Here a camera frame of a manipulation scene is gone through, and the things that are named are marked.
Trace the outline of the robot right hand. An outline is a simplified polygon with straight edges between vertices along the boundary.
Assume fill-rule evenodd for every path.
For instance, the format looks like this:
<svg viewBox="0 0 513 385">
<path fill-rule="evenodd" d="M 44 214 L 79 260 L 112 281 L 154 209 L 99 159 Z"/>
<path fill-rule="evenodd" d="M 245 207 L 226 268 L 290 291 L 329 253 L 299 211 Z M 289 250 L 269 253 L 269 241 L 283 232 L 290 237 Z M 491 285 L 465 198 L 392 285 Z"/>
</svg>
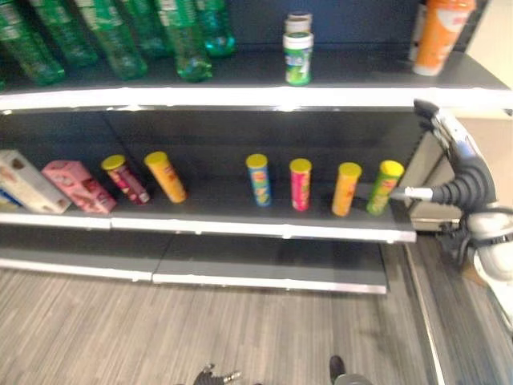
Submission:
<svg viewBox="0 0 513 385">
<path fill-rule="evenodd" d="M 390 197 L 452 205 L 472 213 L 496 202 L 491 171 L 471 134 L 454 115 L 435 104 L 414 100 L 419 124 L 429 129 L 445 151 L 453 169 L 452 180 L 434 187 L 395 188 Z"/>
</svg>

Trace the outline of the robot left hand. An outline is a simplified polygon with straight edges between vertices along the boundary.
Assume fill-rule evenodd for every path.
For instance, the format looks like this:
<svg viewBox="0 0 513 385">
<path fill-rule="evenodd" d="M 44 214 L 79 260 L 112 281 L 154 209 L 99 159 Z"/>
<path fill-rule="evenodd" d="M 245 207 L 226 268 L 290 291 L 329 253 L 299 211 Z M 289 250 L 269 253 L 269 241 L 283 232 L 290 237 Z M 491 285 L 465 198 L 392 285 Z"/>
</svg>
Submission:
<svg viewBox="0 0 513 385">
<path fill-rule="evenodd" d="M 213 372 L 215 365 L 208 363 L 197 374 L 194 379 L 194 385 L 226 385 L 238 380 L 242 373 L 240 371 L 232 371 L 224 375 L 216 375 Z"/>
</svg>

